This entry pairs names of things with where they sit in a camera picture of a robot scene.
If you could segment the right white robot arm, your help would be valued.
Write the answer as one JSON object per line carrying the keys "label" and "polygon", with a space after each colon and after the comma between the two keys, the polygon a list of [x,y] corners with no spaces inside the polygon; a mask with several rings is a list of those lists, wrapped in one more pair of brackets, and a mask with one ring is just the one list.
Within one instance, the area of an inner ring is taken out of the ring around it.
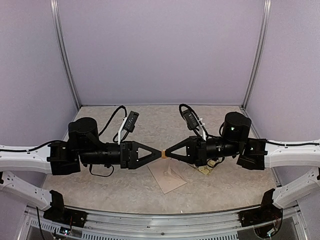
{"label": "right white robot arm", "polygon": [[205,166],[209,160],[226,157],[237,158],[237,165],[247,170],[265,170],[283,166],[311,167],[296,180],[266,191],[256,218],[266,222],[276,209],[283,209],[320,188],[320,141],[283,142],[265,138],[250,138],[251,119],[239,112],[229,112],[221,125],[219,136],[209,136],[202,120],[191,111],[181,113],[190,130],[202,130],[202,134],[190,136],[165,150],[169,158],[196,167]]}

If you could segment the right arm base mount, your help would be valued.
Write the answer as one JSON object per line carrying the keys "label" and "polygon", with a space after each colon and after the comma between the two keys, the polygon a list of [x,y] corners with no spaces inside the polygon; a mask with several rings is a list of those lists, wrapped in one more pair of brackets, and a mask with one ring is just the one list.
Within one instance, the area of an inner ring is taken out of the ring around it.
{"label": "right arm base mount", "polygon": [[242,227],[259,225],[283,217],[283,210],[273,205],[272,197],[275,190],[272,188],[264,193],[259,207],[242,210],[238,213]]}

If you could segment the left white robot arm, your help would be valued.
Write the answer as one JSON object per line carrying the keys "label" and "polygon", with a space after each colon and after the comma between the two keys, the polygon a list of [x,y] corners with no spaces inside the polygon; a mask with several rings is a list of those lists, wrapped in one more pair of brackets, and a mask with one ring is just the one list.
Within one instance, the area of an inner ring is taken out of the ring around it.
{"label": "left white robot arm", "polygon": [[14,171],[39,172],[66,176],[81,171],[81,166],[101,165],[113,169],[135,170],[162,155],[161,151],[136,141],[104,143],[99,139],[98,124],[83,117],[68,125],[68,140],[52,140],[35,147],[0,147],[0,189],[27,200],[42,211],[49,211],[63,223],[70,218],[63,196],[54,190],[38,188],[16,176]]}

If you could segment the wax seal sticker sheet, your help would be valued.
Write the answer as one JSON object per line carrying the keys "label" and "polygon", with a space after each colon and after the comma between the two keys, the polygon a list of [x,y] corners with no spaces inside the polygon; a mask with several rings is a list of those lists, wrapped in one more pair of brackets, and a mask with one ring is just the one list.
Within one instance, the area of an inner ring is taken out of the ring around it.
{"label": "wax seal sticker sheet", "polygon": [[200,173],[204,174],[205,176],[208,176],[212,172],[212,170],[215,168],[217,163],[218,163],[217,161],[210,159],[207,162],[207,165],[199,166],[199,167],[196,167],[195,169],[198,170]]}

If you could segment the pink envelope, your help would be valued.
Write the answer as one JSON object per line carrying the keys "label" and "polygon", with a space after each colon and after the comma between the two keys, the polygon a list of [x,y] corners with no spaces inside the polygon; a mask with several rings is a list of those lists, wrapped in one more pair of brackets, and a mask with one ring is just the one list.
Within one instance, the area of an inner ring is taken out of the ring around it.
{"label": "pink envelope", "polygon": [[178,162],[171,158],[159,159],[149,164],[148,169],[164,195],[187,184],[179,171]]}

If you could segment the round brown seal sticker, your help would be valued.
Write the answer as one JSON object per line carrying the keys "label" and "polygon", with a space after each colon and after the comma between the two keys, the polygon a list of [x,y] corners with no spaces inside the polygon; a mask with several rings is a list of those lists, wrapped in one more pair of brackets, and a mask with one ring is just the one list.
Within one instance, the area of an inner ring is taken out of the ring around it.
{"label": "round brown seal sticker", "polygon": [[161,158],[162,158],[162,159],[166,159],[166,158],[167,158],[167,156],[166,156],[166,151],[165,151],[165,150],[162,150],[162,151],[161,151]]}

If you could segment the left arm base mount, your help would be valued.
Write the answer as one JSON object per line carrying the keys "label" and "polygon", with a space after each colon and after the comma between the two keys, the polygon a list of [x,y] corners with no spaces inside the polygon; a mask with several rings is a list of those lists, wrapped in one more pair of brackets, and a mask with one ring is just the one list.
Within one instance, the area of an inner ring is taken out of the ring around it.
{"label": "left arm base mount", "polygon": [[50,208],[43,212],[43,218],[69,225],[70,227],[83,228],[85,226],[88,213],[82,210],[75,210],[65,207],[63,195],[55,190],[50,190]]}

